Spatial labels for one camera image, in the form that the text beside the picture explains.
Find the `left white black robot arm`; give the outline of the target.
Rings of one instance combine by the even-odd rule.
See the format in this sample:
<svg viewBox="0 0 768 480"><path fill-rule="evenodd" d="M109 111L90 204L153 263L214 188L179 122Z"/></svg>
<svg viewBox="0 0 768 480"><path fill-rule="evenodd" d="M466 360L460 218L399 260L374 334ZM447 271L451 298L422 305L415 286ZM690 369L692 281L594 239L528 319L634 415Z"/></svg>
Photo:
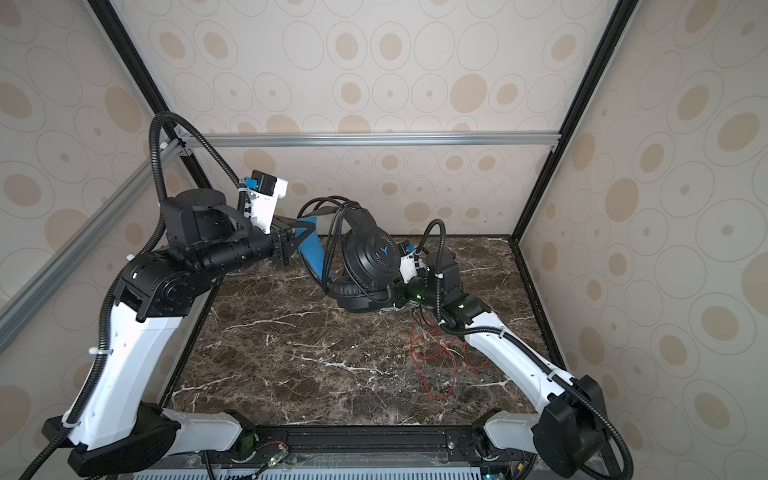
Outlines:
<svg viewBox="0 0 768 480"><path fill-rule="evenodd" d="M167 192L160 134L168 124L185 130L182 116L163 111L149 130L150 163L160 206L154 233L116 276L102 303L98 343L89 374L66 413L51 420L48 445L24 471L32 478L59 448L69 447L72 468L82 476L108 475L106 459L117 452L157 444L168 453L180 425L142 397L166 344L197 298L223 277L256 262L288 262L298 255L313 270L323 250L312 218L276 214L287 184L253 172L234 177L236 206L211 188Z"/></svg>

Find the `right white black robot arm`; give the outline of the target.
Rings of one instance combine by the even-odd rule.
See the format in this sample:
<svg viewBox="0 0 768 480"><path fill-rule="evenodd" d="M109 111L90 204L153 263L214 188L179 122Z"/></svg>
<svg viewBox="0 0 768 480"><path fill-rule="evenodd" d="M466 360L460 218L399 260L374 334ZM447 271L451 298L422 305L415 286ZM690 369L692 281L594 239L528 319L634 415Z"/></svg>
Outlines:
<svg viewBox="0 0 768 480"><path fill-rule="evenodd" d="M615 478L632 478L635 466L619 429L609 420L601 387L589 376L575 378L545 359L514 334L478 296L464 291L455 262L446 249L446 229L439 230L436 250L402 246L390 235L373 241L371 257L393 284L390 291L431 312L432 324L479 351L526 396L535 409L528 419L499 411L480 425L494 450L534 453L553 472L569 478L581 471L593 479L603 473L590 467L593 456L615 445L621 465Z"/></svg>

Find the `black blue headphones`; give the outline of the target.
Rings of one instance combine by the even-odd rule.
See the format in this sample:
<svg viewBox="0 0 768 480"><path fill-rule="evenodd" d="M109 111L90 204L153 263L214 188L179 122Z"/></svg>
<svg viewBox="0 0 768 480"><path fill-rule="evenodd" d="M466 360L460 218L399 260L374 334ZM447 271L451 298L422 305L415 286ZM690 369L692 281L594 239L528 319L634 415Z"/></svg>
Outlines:
<svg viewBox="0 0 768 480"><path fill-rule="evenodd" d="M307 201L298 219L315 223L325 251L323 278L301 262L321 292L351 313L393 309L390 288L400 280L400 251L368 209L342 196Z"/></svg>

